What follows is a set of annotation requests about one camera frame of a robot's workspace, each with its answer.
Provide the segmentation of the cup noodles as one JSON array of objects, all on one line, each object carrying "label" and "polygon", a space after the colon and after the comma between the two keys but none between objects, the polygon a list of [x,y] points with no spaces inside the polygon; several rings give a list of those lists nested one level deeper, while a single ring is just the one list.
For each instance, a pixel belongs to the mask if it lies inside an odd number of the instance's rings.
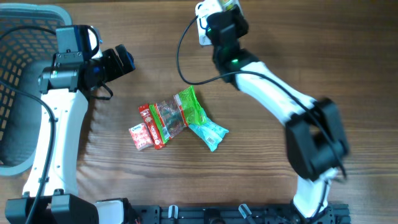
[{"label": "cup noodles", "polygon": [[223,11],[231,10],[233,7],[237,6],[241,9],[238,0],[218,0]]}]

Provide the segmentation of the red chocolate wafer bar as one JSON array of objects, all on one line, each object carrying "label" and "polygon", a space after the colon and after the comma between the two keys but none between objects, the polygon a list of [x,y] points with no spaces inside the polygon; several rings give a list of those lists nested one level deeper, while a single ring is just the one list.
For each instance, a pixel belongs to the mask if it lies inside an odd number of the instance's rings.
[{"label": "red chocolate wafer bar", "polygon": [[162,149],[165,146],[165,144],[164,144],[162,137],[160,135],[160,132],[157,128],[154,117],[153,117],[152,113],[150,112],[149,104],[144,104],[144,105],[140,106],[139,112],[141,114],[141,117],[144,120],[144,123],[147,125],[150,136],[154,142],[155,149],[157,149],[157,150]]}]

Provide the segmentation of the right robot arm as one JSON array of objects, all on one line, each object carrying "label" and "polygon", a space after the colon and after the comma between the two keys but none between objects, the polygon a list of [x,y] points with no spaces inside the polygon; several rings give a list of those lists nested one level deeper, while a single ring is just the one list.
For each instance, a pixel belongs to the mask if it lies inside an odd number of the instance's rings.
[{"label": "right robot arm", "polygon": [[203,29],[223,80],[260,102],[283,125],[287,158],[298,175],[293,205],[314,221],[326,209],[331,180],[344,171],[349,153],[338,107],[328,98],[316,100],[295,90],[241,48],[239,38],[249,26],[237,4],[204,4],[197,15],[206,20]]}]

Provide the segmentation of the white barcode scanner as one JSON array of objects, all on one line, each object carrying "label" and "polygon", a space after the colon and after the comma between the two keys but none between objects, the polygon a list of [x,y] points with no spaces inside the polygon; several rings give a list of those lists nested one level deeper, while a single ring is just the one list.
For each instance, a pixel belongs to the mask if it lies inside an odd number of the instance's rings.
[{"label": "white barcode scanner", "polygon": [[207,17],[198,18],[197,16],[198,38],[201,46],[211,45],[211,40],[206,35],[206,30],[208,28],[206,19]]}]

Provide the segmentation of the grey plastic mesh basket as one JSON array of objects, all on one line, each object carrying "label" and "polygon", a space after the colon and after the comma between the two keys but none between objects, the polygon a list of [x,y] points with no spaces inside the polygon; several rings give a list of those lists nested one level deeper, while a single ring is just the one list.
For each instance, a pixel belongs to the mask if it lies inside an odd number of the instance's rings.
[{"label": "grey plastic mesh basket", "polygon": [[1,176],[19,175],[34,161],[41,105],[9,89],[40,96],[38,77],[58,51],[53,32],[72,18],[62,7],[1,4]]}]

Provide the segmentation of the teal snack packet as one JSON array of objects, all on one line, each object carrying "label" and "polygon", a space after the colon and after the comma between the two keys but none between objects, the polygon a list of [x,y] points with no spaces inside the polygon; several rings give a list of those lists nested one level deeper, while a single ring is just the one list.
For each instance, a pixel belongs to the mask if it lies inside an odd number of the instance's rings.
[{"label": "teal snack packet", "polygon": [[217,150],[218,144],[229,133],[226,128],[214,123],[210,118],[207,118],[203,125],[190,124],[188,127],[205,142],[211,152]]}]

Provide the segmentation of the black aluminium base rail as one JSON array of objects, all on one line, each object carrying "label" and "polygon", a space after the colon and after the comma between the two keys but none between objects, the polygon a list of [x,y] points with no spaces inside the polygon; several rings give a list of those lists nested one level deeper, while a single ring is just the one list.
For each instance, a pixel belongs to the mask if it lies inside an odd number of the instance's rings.
[{"label": "black aluminium base rail", "polygon": [[291,204],[267,204],[264,206],[181,207],[170,205],[133,206],[127,216],[132,224],[351,224],[347,204],[330,204],[315,215],[304,218]]}]

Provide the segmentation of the green gummy candy bag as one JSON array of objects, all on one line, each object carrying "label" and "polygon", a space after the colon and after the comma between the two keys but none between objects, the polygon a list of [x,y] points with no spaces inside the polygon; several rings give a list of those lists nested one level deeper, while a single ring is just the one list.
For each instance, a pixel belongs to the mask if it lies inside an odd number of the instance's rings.
[{"label": "green gummy candy bag", "polygon": [[166,100],[150,104],[149,109],[164,144],[190,124],[201,126],[206,123],[205,111],[197,100],[193,86]]}]

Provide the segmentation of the small red tissue pack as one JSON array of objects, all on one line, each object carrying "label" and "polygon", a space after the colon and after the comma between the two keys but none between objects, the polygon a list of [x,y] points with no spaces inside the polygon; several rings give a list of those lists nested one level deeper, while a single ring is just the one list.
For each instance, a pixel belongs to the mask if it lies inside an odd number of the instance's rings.
[{"label": "small red tissue pack", "polygon": [[154,145],[145,123],[137,124],[136,126],[129,128],[129,133],[138,151]]}]

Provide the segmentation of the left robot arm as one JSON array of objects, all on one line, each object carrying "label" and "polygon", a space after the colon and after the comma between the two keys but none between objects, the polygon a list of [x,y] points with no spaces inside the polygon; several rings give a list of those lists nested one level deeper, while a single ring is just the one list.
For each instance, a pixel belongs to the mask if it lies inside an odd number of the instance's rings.
[{"label": "left robot arm", "polygon": [[22,197],[6,202],[10,223],[129,223],[137,220],[126,198],[90,203],[78,196],[76,160],[92,91],[135,69],[125,46],[100,50],[88,25],[54,31],[58,50],[39,76],[42,107],[32,170]]}]

